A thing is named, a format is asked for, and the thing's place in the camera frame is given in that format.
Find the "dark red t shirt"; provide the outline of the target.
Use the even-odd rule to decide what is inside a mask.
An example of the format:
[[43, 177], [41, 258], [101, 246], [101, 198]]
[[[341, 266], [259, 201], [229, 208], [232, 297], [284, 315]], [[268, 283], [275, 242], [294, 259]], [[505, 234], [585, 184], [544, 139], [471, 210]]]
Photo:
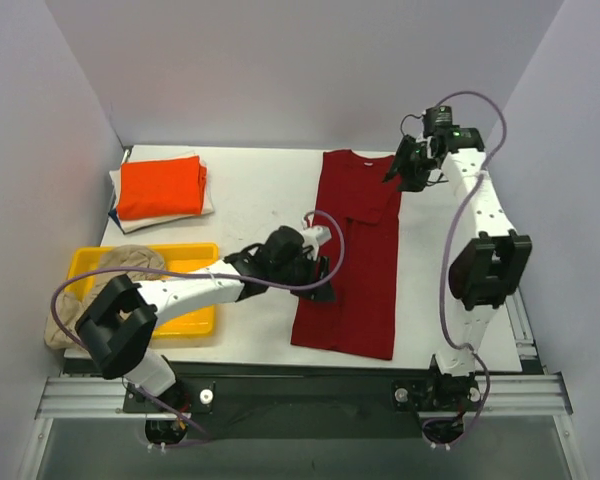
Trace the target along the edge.
[[345, 255], [331, 280], [336, 300], [299, 301], [293, 345], [393, 357], [401, 194], [397, 179], [383, 181], [392, 161], [351, 150], [323, 154], [315, 207], [341, 227]]

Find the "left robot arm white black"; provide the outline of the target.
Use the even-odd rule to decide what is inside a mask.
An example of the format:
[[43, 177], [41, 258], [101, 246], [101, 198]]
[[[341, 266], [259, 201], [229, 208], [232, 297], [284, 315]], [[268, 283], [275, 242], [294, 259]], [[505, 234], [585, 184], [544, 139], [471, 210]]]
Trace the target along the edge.
[[216, 304], [235, 303], [288, 285], [309, 299], [334, 297], [325, 278], [329, 261], [326, 226], [302, 231], [282, 226], [261, 245], [245, 248], [188, 278], [133, 282], [112, 278], [76, 323], [76, 333], [105, 379], [124, 378], [146, 392], [162, 412], [175, 409], [182, 387], [167, 360], [150, 347], [156, 328]]

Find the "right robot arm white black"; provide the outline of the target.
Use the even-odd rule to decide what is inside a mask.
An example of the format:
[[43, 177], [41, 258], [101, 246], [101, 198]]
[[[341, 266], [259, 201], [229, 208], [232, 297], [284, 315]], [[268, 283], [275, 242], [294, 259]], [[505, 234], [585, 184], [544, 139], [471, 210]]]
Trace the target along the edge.
[[488, 172], [489, 155], [481, 134], [453, 120], [438, 104], [421, 115], [418, 136], [402, 137], [385, 174], [400, 192], [420, 193], [441, 173], [458, 203], [446, 235], [438, 313], [443, 345], [434, 355], [441, 372], [423, 383], [428, 404], [445, 408], [456, 400], [453, 377], [473, 374], [489, 323], [518, 289], [532, 252], [532, 240], [506, 216]]

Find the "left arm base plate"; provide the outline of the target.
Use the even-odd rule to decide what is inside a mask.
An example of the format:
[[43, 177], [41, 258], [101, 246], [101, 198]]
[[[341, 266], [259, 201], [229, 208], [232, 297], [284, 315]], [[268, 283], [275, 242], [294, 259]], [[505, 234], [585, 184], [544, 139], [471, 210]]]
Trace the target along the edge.
[[[133, 383], [126, 382], [125, 398], [123, 401], [123, 411], [134, 414], [157, 414], [169, 413], [169, 410], [150, 400]], [[216, 383], [202, 382], [191, 379], [177, 380], [176, 384], [170, 387], [158, 399], [168, 405], [170, 408], [182, 413], [208, 414], [212, 411]]]

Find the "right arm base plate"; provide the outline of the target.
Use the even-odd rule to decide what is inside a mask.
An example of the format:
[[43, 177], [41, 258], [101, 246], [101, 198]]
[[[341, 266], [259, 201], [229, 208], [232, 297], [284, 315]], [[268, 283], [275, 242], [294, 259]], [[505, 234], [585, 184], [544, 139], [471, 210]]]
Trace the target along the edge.
[[429, 377], [398, 380], [392, 384], [393, 402], [398, 410], [416, 412], [473, 411], [482, 400], [473, 377]]

